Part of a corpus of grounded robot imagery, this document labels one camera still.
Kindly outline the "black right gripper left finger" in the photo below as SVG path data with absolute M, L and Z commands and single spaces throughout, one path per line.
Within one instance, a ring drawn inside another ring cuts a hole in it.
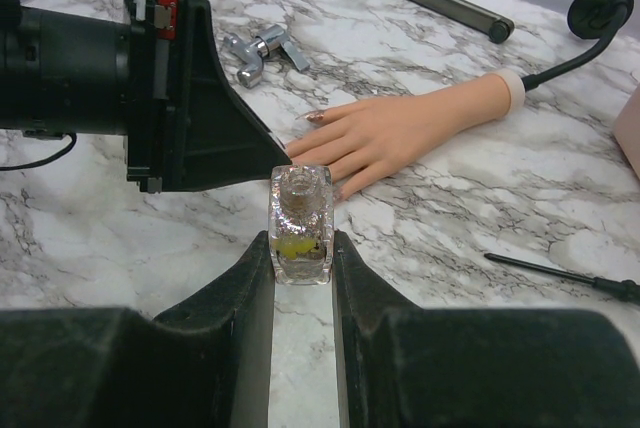
M 274 274 L 260 232 L 154 318 L 126 307 L 5 310 L 5 427 L 263 427 Z

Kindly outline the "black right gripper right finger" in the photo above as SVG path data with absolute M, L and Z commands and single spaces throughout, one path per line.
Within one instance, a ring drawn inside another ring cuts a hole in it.
M 602 314 L 424 309 L 334 237 L 344 427 L 635 427 L 639 367 Z

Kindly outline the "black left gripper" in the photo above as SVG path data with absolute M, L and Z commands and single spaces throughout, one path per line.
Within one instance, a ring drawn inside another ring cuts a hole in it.
M 125 0 L 130 21 L 127 180 L 196 192 L 268 179 L 281 143 L 230 86 L 208 0 Z

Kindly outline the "glitter nail polish bottle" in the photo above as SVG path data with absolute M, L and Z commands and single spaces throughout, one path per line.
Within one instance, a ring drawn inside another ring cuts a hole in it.
M 276 282 L 324 285 L 334 252 L 334 195 L 326 166 L 282 165 L 272 170 L 269 249 Z

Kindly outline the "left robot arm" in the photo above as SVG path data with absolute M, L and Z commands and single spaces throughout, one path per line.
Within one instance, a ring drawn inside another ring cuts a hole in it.
M 230 86 L 208 0 L 125 1 L 112 22 L 1 0 L 1 126 L 38 139 L 124 139 L 147 193 L 268 178 L 282 143 Z

